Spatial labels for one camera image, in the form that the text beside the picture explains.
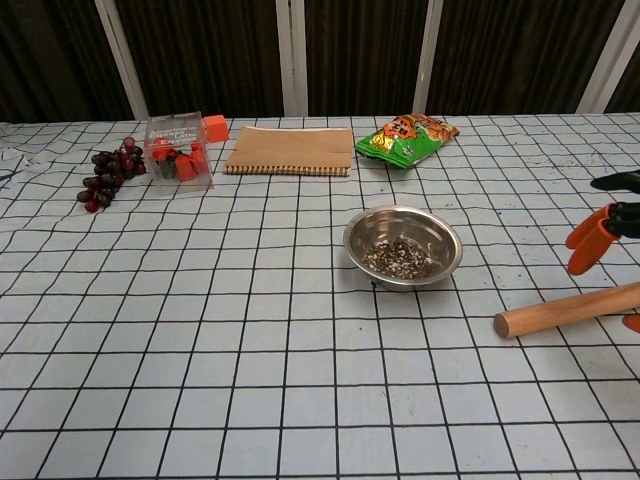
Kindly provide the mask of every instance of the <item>stainless steel bowl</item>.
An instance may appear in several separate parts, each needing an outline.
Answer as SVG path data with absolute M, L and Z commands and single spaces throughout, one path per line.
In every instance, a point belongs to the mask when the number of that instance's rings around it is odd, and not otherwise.
M 433 261 L 427 278 L 402 280 L 382 275 L 362 262 L 377 241 L 404 237 L 422 246 Z M 366 210 L 351 219 L 343 236 L 347 254 L 371 279 L 389 290 L 413 290 L 447 278 L 462 260 L 462 242 L 446 222 L 417 208 L 393 205 Z

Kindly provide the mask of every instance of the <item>snack bag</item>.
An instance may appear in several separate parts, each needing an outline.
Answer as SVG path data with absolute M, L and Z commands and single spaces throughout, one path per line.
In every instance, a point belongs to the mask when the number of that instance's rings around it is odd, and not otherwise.
M 460 131 L 435 118 L 412 113 L 400 115 L 373 135 L 360 140 L 356 150 L 400 168 L 409 168 L 435 152 Z

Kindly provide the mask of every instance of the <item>curtain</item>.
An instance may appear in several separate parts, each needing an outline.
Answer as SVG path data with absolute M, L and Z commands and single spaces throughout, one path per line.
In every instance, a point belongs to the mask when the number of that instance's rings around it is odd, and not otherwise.
M 132 118 L 92 0 L 0 2 L 0 121 Z
M 609 100 L 607 112 L 640 112 L 640 44 Z
M 445 0 L 427 112 L 574 112 L 622 4 Z
M 306 0 L 310 115 L 408 113 L 427 0 Z
M 273 0 L 116 5 L 150 114 L 283 114 Z

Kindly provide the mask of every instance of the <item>grid tablecloth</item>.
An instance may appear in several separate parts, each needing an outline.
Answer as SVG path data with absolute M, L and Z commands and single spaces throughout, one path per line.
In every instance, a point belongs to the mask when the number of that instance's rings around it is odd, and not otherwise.
M 640 247 L 587 274 L 563 246 L 638 168 L 640 115 L 447 118 L 408 171 L 126 183 L 75 202 L 95 150 L 137 122 L 0 125 L 0 478 L 638 478 L 640 335 L 620 316 L 503 340 L 498 311 L 640 278 Z M 363 208 L 428 209 L 459 233 L 453 278 L 375 288 L 346 259 Z

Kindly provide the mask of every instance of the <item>brown notebook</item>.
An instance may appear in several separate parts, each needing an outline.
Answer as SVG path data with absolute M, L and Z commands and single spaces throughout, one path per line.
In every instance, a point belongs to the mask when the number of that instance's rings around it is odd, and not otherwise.
M 349 128 L 245 127 L 224 173 L 349 175 L 353 134 Z

